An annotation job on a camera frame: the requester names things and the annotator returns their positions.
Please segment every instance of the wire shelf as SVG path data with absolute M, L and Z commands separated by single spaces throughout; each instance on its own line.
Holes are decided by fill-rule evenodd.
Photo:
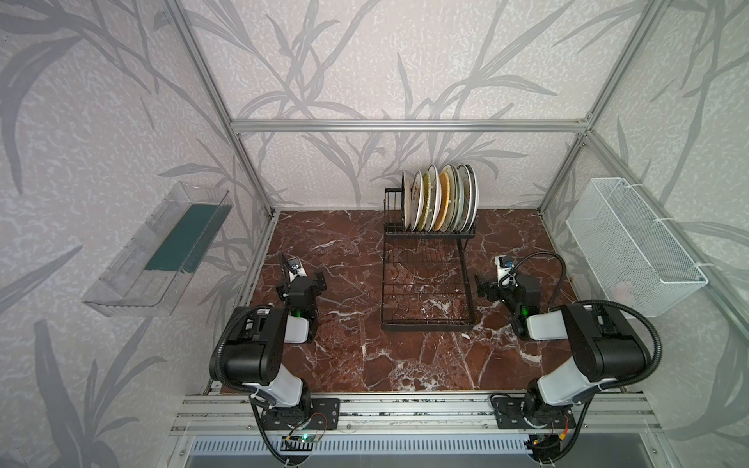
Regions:
M 664 219 L 625 179 L 591 179 L 567 226 L 606 297 L 647 317 L 707 284 Z
M 476 325 L 460 239 L 385 236 L 383 245 L 383 329 L 468 331 Z
M 403 223 L 403 189 L 385 189 L 385 236 L 421 239 L 473 239 L 476 236 L 476 220 L 466 231 L 407 231 Z

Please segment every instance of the ceramic plate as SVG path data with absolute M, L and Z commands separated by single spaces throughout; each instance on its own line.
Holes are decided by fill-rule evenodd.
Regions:
M 421 220 L 422 211 L 424 210 L 424 179 L 421 171 L 416 172 L 416 176 L 413 178 L 413 186 L 411 187 L 411 209 L 410 218 L 408 221 L 408 229 L 411 231 L 416 230 L 416 225 Z
M 403 230 L 408 229 L 408 223 L 411 222 L 411 178 L 403 171 L 401 176 L 403 186 L 403 195 L 401 196 L 401 214 L 403 215 Z
M 442 188 L 442 200 L 440 201 L 440 213 L 437 215 L 437 221 L 434 224 L 435 231 L 442 231 L 450 206 L 450 190 L 454 190 L 452 184 L 450 184 L 450 176 L 444 169 L 440 173 L 440 187 Z
M 473 222 L 476 221 L 476 211 L 479 210 L 479 185 L 476 183 L 476 173 L 473 172 L 473 168 L 470 165 L 466 164 L 466 169 L 468 169 L 468 175 L 470 176 L 470 181 L 473 184 L 473 199 L 470 202 L 470 216 L 468 217 L 468 223 L 465 227 L 465 230 L 467 231 L 471 226 L 473 226 Z
M 432 199 L 432 211 L 431 211 L 431 222 L 427 221 L 424 226 L 425 231 L 431 231 L 434 224 L 437 222 L 437 217 L 440 215 L 440 206 L 442 204 L 442 186 L 440 184 L 440 175 L 437 173 L 437 168 L 433 165 L 429 166 L 429 177 L 434 181 L 434 198 Z
M 455 170 L 450 164 L 446 165 L 442 169 L 442 172 L 447 174 L 450 194 L 447 197 L 447 211 L 445 212 L 445 220 L 440 227 L 440 231 L 447 232 L 450 229 L 453 218 L 455 217 L 455 199 L 457 198 L 457 192 L 455 190 L 457 189 L 457 183 L 455 182 Z
M 465 199 L 465 194 L 463 193 L 463 179 L 461 179 L 458 174 L 458 168 L 454 168 L 453 171 L 455 173 L 455 213 L 453 214 L 452 222 L 450 222 L 450 226 L 447 229 L 450 232 L 455 231 L 458 227 L 458 223 L 461 221 L 461 215 L 463 214 L 463 200 Z
M 431 209 L 434 211 L 434 181 L 429 177 L 428 172 L 422 176 L 422 181 L 422 188 L 424 189 L 424 207 L 421 216 L 419 216 L 419 224 L 416 226 L 416 229 L 419 231 L 424 230 L 426 220 L 429 217 L 429 210 Z
M 470 175 L 468 174 L 468 169 L 466 169 L 465 165 L 461 164 L 460 166 L 458 166 L 458 176 L 463 183 L 463 212 L 461 213 L 461 220 L 455 226 L 455 230 L 463 231 L 463 229 L 466 227 L 466 224 L 468 223 L 470 212 L 473 209 L 470 204 L 473 200 L 473 183 L 471 182 Z

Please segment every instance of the white wire basket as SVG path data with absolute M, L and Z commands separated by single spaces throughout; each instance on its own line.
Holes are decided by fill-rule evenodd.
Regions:
M 567 226 L 606 297 L 647 317 L 707 284 L 664 220 L 625 179 L 591 179 Z

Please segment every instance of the clear plastic tray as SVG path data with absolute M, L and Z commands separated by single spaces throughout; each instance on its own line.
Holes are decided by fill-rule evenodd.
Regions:
M 231 210 L 227 195 L 177 182 L 88 289 L 84 304 L 107 316 L 170 315 Z

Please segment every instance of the wallpaper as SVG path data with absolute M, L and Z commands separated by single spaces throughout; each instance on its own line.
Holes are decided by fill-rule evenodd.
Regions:
M 596 131 L 746 298 L 749 1 L 672 1 Z M 563 226 L 590 177 L 583 152 L 545 214 L 576 288 L 602 297 Z M 749 347 L 698 291 L 652 319 L 664 360 L 638 384 L 681 464 L 749 459 Z
M 582 118 L 644 0 L 185 0 L 233 118 Z M 570 135 L 246 134 L 282 207 L 378 207 L 399 169 L 470 162 L 535 207 Z
M 153 466 L 251 267 L 267 220 L 161 6 L 0 4 L 0 466 Z M 174 313 L 82 304 L 178 180 L 234 208 Z
M 268 134 L 243 143 L 266 186 L 278 187 L 268 193 L 280 207 L 381 209 L 384 189 L 400 187 L 403 171 L 412 180 L 431 164 L 469 163 L 481 208 L 535 208 L 573 138 L 571 133 L 277 133 L 272 144 Z M 432 159 L 430 139 L 452 140 L 453 148 Z

